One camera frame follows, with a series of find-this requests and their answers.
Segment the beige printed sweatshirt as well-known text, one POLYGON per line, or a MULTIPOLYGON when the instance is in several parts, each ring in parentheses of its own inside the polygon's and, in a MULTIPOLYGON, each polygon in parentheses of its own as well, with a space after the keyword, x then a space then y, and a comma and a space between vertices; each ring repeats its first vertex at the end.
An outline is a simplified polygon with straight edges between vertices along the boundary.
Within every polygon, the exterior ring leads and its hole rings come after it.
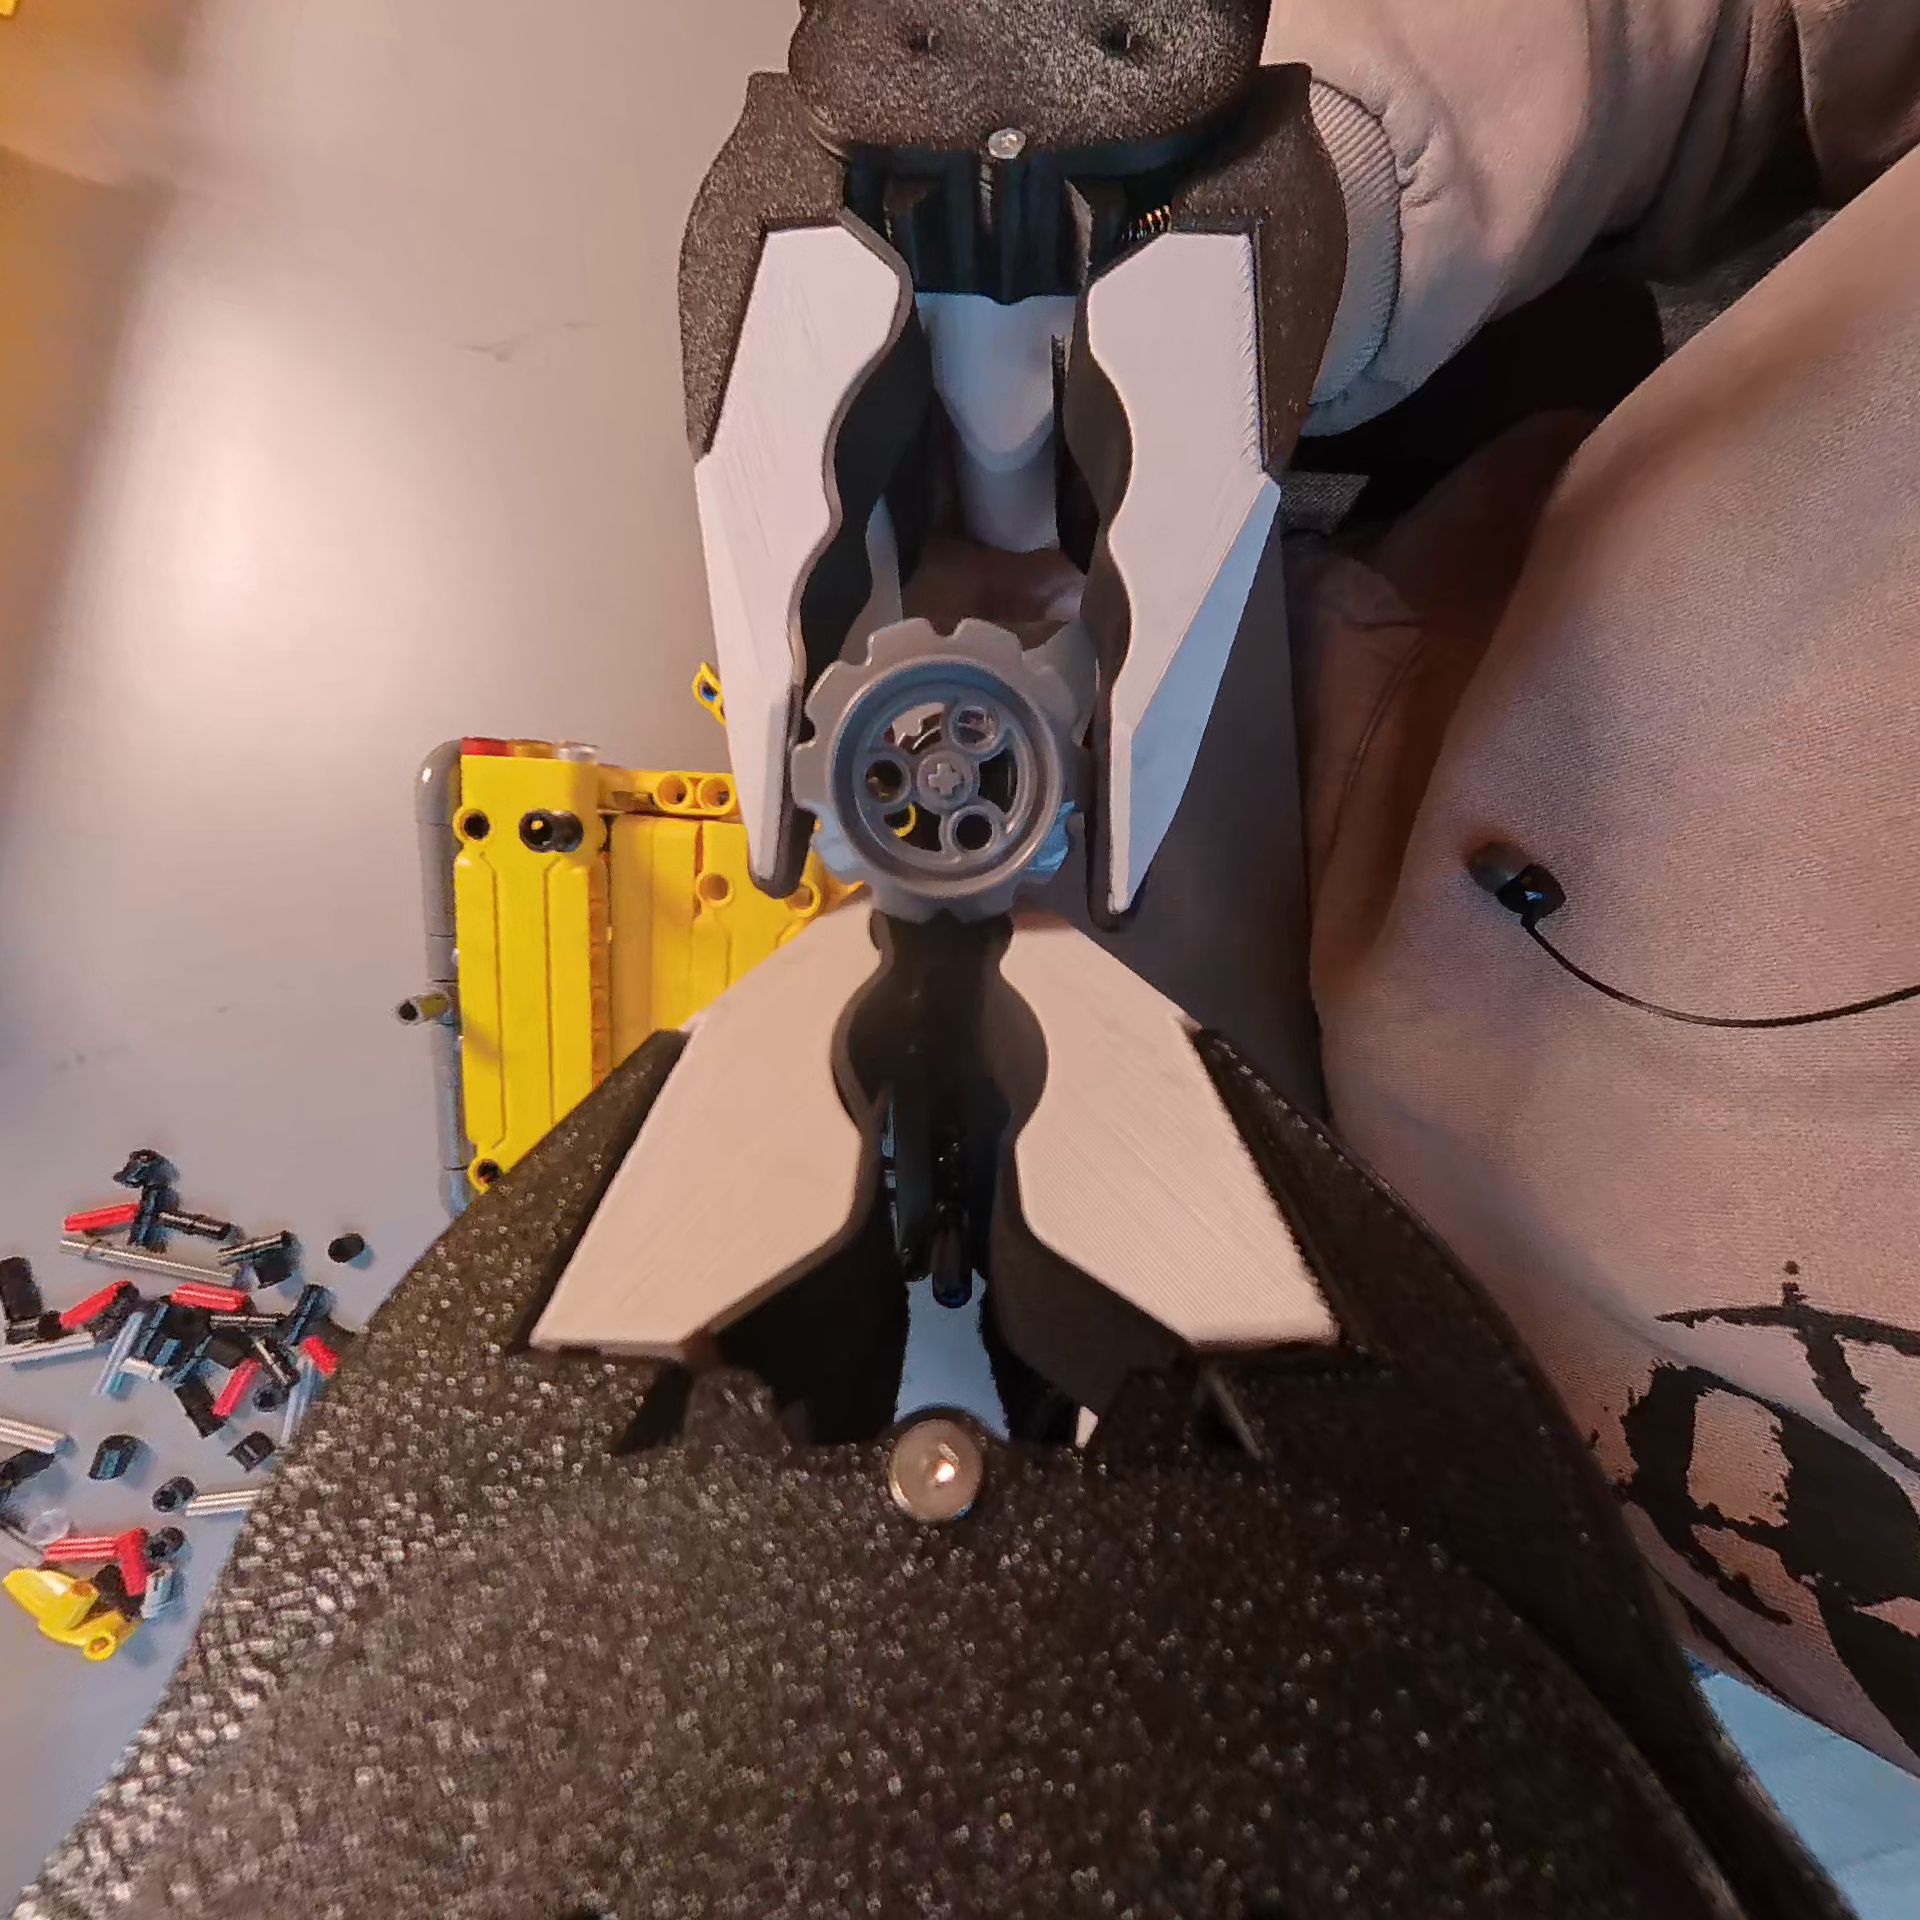
POLYGON ((1287 554, 1335 1126, 1719 1664, 1915 1769, 1917 160, 1577 441, 1287 554))

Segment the person's right hand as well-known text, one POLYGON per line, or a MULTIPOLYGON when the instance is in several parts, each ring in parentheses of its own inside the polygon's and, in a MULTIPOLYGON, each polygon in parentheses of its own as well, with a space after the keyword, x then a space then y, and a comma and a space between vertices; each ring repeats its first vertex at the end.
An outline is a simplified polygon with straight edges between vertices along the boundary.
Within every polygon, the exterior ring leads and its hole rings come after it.
POLYGON ((902 578, 899 597, 904 618, 923 618, 938 634, 975 618, 1033 646, 1078 618, 1086 584, 1086 571, 1058 547, 1007 550, 969 534, 933 533, 902 578))

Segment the pile of small brick pins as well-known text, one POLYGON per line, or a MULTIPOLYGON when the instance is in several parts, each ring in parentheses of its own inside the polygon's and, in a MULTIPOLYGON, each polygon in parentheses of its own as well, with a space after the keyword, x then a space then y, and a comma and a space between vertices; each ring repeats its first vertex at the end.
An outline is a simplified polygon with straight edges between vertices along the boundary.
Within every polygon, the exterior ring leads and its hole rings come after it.
POLYGON ((150 1148, 111 1184, 63 1216, 63 1297, 5 1259, 5 1598, 91 1664, 183 1602, 351 1344, 295 1235, 186 1209, 150 1148))

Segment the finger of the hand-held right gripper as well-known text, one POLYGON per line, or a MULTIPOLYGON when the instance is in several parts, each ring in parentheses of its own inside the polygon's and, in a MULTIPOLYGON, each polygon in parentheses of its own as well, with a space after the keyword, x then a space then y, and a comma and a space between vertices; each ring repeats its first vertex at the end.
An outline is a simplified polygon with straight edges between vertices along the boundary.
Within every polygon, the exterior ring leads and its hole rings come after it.
POLYGON ((872 509, 921 433, 921 318, 871 227, 765 238, 718 426, 691 477, 751 876, 799 877, 790 754, 809 686, 875 585, 872 509))
POLYGON ((1094 500, 1094 897, 1118 916, 1186 792, 1279 505, 1247 232, 1165 232, 1090 283, 1062 429, 1094 500))

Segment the person's right forearm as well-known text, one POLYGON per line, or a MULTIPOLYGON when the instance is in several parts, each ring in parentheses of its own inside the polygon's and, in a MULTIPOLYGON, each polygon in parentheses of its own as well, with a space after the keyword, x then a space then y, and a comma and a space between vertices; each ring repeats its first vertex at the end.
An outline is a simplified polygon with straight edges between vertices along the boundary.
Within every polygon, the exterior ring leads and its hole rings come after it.
POLYGON ((1682 282, 1915 146, 1915 3, 1285 3, 1349 267, 1305 433, 1413 395, 1589 253, 1682 282))

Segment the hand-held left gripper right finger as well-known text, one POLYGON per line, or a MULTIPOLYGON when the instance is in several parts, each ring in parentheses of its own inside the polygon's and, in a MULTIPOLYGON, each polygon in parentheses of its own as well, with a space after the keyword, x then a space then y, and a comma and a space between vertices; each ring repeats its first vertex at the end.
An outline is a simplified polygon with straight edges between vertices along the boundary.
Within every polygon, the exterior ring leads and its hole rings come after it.
POLYGON ((1019 1356, 1327 1349, 1336 1318, 1199 1060, 1195 1024, 1077 925, 1017 916, 998 974, 1021 1004, 1002 1068, 1010 1184, 994 1316, 1019 1356))

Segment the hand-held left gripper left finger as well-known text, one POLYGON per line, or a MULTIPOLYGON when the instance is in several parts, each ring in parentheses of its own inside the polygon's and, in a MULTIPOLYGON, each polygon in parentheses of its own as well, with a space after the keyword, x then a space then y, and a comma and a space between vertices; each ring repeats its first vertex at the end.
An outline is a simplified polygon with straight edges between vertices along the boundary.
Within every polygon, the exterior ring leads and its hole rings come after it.
POLYGON ((683 1360, 846 1245, 877 1182, 850 1024, 886 958, 848 902, 687 1021, 533 1347, 683 1360))

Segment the grey toy wheel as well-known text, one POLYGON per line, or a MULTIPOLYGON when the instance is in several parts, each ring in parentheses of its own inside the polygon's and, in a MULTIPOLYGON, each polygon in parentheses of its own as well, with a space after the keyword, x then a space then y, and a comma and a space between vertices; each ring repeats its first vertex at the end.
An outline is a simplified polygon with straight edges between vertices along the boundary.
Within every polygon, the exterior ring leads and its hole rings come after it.
POLYGON ((790 760, 823 862, 896 921, 1006 912, 1065 862, 1094 693, 1077 620, 1037 645, 981 618, 877 629, 823 673, 790 760))

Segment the yellow toy brick vehicle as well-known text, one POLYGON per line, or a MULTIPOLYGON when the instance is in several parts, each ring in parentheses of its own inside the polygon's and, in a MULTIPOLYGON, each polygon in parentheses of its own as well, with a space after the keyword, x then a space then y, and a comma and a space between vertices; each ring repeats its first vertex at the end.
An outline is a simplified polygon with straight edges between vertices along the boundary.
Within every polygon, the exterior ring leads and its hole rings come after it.
POLYGON ((818 854, 787 897, 762 893, 730 774, 576 741, 441 742, 415 777, 415 840, 424 986, 397 1017, 431 1037, 449 1216, 654 1034, 862 898, 818 854))

